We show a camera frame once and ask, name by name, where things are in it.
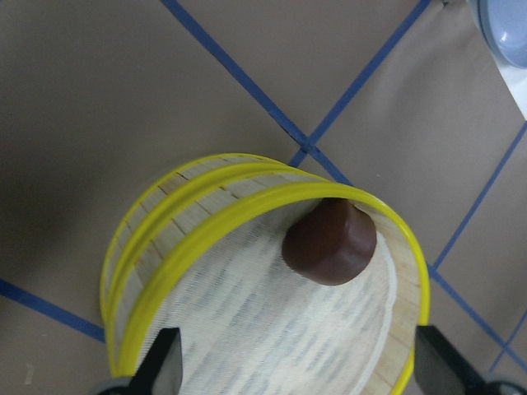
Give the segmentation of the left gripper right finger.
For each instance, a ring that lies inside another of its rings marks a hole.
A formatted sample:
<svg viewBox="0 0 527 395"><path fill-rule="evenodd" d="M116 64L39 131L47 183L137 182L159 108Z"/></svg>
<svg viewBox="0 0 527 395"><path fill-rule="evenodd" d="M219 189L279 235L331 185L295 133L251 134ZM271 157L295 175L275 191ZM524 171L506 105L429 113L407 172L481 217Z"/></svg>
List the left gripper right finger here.
<svg viewBox="0 0 527 395"><path fill-rule="evenodd" d="M414 377L424 394L494 394L435 326L416 326Z"/></svg>

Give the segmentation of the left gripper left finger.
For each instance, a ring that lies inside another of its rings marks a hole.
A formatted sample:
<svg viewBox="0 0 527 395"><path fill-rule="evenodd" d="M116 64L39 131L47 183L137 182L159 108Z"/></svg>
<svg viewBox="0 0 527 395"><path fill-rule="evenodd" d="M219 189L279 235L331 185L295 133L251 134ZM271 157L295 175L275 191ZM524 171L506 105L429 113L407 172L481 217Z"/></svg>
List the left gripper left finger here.
<svg viewBox="0 0 527 395"><path fill-rule="evenodd" d="M128 385L128 394L178 394L182 385L182 347L179 328L159 331Z"/></svg>

